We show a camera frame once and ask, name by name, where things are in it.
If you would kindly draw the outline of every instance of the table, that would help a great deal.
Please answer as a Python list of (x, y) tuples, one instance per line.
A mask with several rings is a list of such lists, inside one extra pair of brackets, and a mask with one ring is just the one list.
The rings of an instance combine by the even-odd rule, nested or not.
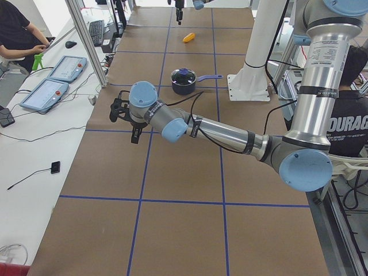
[[(62, 37), (71, 28), (73, 28), (73, 23), (69, 21), (59, 37)], [(77, 45), (67, 49), (64, 46), (67, 40), (74, 40)], [(102, 53), (100, 48), (96, 48), (96, 51), (102, 60), (105, 54)], [(56, 65), (63, 55), (85, 56), (88, 58), (76, 30), (45, 53), (43, 57), (44, 67)], [(93, 68), (88, 64), (80, 77), (70, 85), (68, 93), (81, 85), (92, 72)], [(20, 89), (31, 90), (35, 88), (49, 73), (50, 70), (41, 70), (32, 74)], [(57, 104), (45, 115), (27, 114), (30, 110), (17, 105), (27, 93), (17, 93), (8, 105), (9, 109), (17, 105), (12, 111), (16, 122), (0, 131), (8, 136), (33, 140), (55, 131), (83, 127), (93, 110), (88, 96), (98, 94), (97, 91), (99, 90), (98, 80), (93, 74), (89, 77), (88, 82), (78, 90), (74, 99), (72, 95), (65, 98), (66, 101), (73, 99), (72, 101)], [(2, 152), (0, 168), (0, 216), (2, 218), (0, 244), (23, 244), (29, 253), (26, 263), (28, 265), (33, 262), (39, 248), (53, 207), (58, 200), (84, 131), (84, 128), (73, 129), (32, 143), (0, 136), (0, 150)], [(49, 171), (41, 172), (19, 183), (11, 190), (6, 190), (10, 185), (34, 171), (50, 168), (51, 163), (58, 160), (61, 161), (60, 173), (51, 175)], [(24, 260), (24, 251), (17, 250), (13, 263), (23, 264)]]

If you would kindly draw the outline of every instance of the blue joint cap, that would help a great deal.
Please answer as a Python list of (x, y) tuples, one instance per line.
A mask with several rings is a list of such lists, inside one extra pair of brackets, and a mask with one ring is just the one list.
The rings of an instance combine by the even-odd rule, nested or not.
[(150, 82), (137, 82), (129, 93), (129, 103), (138, 108), (147, 108), (157, 101), (157, 91)]
[(288, 155), (279, 168), (281, 179), (299, 191), (315, 191), (332, 176), (332, 162), (316, 149), (301, 149)]
[(334, 13), (342, 16), (363, 16), (368, 12), (367, 0), (323, 0)]
[(162, 130), (161, 135), (169, 142), (176, 142), (188, 129), (188, 125), (182, 118), (173, 119)]
[(202, 1), (193, 1), (193, 5), (196, 10), (201, 10), (205, 7), (205, 4)]
[(308, 36), (293, 34), (293, 40), (296, 45), (300, 46), (309, 46), (311, 44), (311, 39)]

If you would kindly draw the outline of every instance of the tablet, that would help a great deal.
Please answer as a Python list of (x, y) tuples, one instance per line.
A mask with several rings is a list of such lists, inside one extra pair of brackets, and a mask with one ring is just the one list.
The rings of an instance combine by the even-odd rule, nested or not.
[(86, 64), (87, 59), (85, 57), (63, 56), (48, 75), (48, 78), (71, 83), (79, 77)]
[(69, 84), (66, 82), (44, 79), (24, 98), (20, 106), (45, 114), (62, 98), (68, 88)]

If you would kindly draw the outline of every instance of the robotic arm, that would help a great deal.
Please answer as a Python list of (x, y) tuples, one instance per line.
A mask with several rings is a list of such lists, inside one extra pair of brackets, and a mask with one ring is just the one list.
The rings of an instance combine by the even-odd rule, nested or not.
[(349, 0), (305, 0), (297, 28), (310, 37), (308, 61), (290, 131), (282, 137), (257, 135), (180, 109), (170, 109), (158, 99), (148, 82), (132, 86), (129, 103), (115, 99), (110, 119), (121, 117), (133, 124), (132, 141), (139, 127), (152, 125), (170, 142), (182, 135), (205, 137), (236, 152), (252, 155), (271, 166), (294, 189), (313, 191), (331, 179), (332, 163), (326, 138), (349, 40), (362, 31), (365, 0), (355, 6)]
[[(183, 20), (183, 11), (184, 8), (184, 0), (174, 0), (175, 1), (175, 7), (177, 9), (177, 22), (178, 25), (182, 25)], [(211, 2), (213, 0), (193, 0), (193, 5), (196, 10), (202, 9), (206, 3)]]

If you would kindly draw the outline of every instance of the pot handle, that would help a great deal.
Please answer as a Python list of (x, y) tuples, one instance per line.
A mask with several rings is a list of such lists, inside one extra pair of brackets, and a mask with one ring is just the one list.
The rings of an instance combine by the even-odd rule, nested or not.
[(204, 76), (199, 76), (195, 81), (201, 82), (204, 79), (222, 79), (222, 78), (223, 78), (222, 75), (204, 75)]

